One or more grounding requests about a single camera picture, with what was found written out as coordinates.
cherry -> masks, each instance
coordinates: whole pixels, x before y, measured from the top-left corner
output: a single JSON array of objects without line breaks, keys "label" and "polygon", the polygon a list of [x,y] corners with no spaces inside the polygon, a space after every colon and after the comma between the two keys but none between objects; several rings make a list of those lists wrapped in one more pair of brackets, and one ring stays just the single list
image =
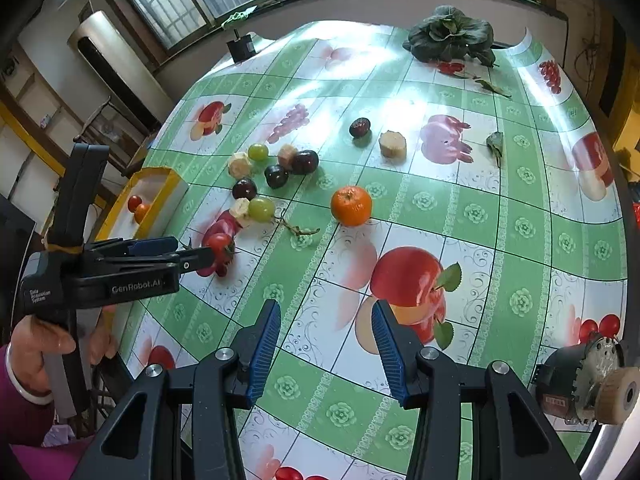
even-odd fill
[{"label": "cherry", "polygon": [[585,319],[580,327],[580,343],[586,343],[589,340],[591,332],[598,331],[598,324],[593,319]]},{"label": "cherry", "polygon": [[304,477],[297,469],[281,467],[276,471],[276,480],[304,480]]},{"label": "cherry", "polygon": [[598,332],[604,337],[615,337],[620,332],[620,318],[615,314],[607,314],[600,321]]}]

leafy vegetable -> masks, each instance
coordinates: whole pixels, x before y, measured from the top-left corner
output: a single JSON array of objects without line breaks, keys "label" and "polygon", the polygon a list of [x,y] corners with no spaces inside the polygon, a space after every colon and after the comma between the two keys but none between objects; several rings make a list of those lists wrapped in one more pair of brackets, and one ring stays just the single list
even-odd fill
[{"label": "leafy vegetable", "polygon": [[505,97],[511,97],[511,94],[509,94],[504,88],[491,84],[486,79],[476,79],[475,81],[485,90],[489,90],[495,94],[504,95]]},{"label": "leafy vegetable", "polygon": [[249,7],[242,12],[234,12],[223,23],[222,28],[227,30],[229,27],[236,27],[239,22],[244,22],[249,15],[254,12],[257,6]]},{"label": "leafy vegetable", "polygon": [[415,59],[451,61],[465,54],[477,57],[485,66],[493,66],[494,29],[485,20],[476,20],[453,6],[438,6],[433,16],[415,25],[402,47]]},{"label": "leafy vegetable", "polygon": [[500,168],[500,160],[502,158],[502,132],[493,132],[490,136],[486,138],[486,145],[489,147],[489,150],[494,155],[496,162],[498,163],[498,168]]},{"label": "leafy vegetable", "polygon": [[433,285],[433,290],[442,286],[447,292],[453,292],[458,288],[461,281],[462,269],[460,269],[460,264],[455,262],[438,275],[436,282]]},{"label": "leafy vegetable", "polygon": [[433,325],[433,335],[440,349],[445,350],[453,341],[453,325],[449,321],[441,323],[436,319]]}]

hand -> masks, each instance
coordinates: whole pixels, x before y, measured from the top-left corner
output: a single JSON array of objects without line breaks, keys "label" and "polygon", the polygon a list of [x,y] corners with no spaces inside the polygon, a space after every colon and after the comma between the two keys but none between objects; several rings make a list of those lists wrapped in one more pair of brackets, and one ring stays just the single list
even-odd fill
[{"label": "hand", "polygon": [[[116,342],[104,316],[100,316],[91,334],[89,348],[92,365],[97,365],[104,356],[111,359],[116,354]],[[36,396],[45,396],[51,388],[42,353],[69,354],[75,349],[76,342],[63,328],[25,316],[11,336],[11,368],[23,388]]]}]

table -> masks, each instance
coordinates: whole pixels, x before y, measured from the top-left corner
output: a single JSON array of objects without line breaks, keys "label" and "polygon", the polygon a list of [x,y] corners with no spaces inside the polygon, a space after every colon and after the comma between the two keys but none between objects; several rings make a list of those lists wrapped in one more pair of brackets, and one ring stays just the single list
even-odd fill
[{"label": "table", "polygon": [[[242,229],[225,278],[186,274],[178,293],[136,302],[122,336],[120,354],[135,377],[152,348],[168,349],[177,366],[192,364],[254,322],[265,298],[279,301],[282,330],[265,393],[250,413],[237,412],[250,479],[269,478],[279,463],[304,478],[402,478],[418,414],[388,396],[366,323],[371,274],[393,248],[427,251],[425,272],[438,261],[460,263],[462,284],[444,295],[454,327],[445,352],[457,362],[502,359],[527,384],[536,363],[577,343],[585,320],[615,314],[624,327],[620,201],[593,121],[562,69],[552,93],[540,64],[553,59],[528,32],[495,51],[493,68],[460,60],[506,98],[448,75],[450,66],[418,62],[402,49],[406,35],[317,22],[276,41],[255,38],[254,58],[223,59],[193,85],[146,158],[190,184],[165,234],[199,244],[232,203],[229,156],[254,142],[270,149],[265,165],[284,143],[319,153],[314,174],[291,176],[282,188],[266,185],[263,166],[255,176],[278,214],[317,235],[300,239],[275,222]],[[200,125],[212,134],[191,140],[200,111],[216,101],[230,108]],[[353,139],[348,127],[363,116],[372,133]],[[430,120],[453,133],[443,137]],[[406,160],[381,156],[386,130],[406,137]],[[496,130],[504,133],[500,168],[485,145]],[[338,224],[328,208],[347,184],[373,199],[372,219],[357,228]],[[437,347],[429,312],[414,330]],[[183,415],[188,443],[190,406]],[[593,426],[551,422],[576,460]],[[460,478],[470,478],[471,456],[465,405]]]}]

rubber band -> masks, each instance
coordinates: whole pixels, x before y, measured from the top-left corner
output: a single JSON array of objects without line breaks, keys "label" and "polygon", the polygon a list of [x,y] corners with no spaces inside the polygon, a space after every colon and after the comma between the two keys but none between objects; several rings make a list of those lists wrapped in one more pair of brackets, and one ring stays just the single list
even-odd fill
[{"label": "rubber band", "polygon": [[50,253],[60,251],[66,254],[81,254],[84,249],[84,245],[78,245],[76,247],[63,247],[61,245],[50,244],[46,240],[44,241],[44,248]]},{"label": "rubber band", "polygon": [[39,397],[29,393],[24,387],[20,384],[18,379],[15,377],[14,370],[11,368],[11,360],[9,356],[11,355],[11,343],[6,348],[6,355],[4,356],[4,366],[6,367],[6,372],[9,375],[9,380],[14,385],[15,389],[18,390],[18,393],[24,397],[25,400],[28,400],[31,404],[37,404],[38,406],[46,406],[53,400],[53,393],[48,393],[43,397]]}]

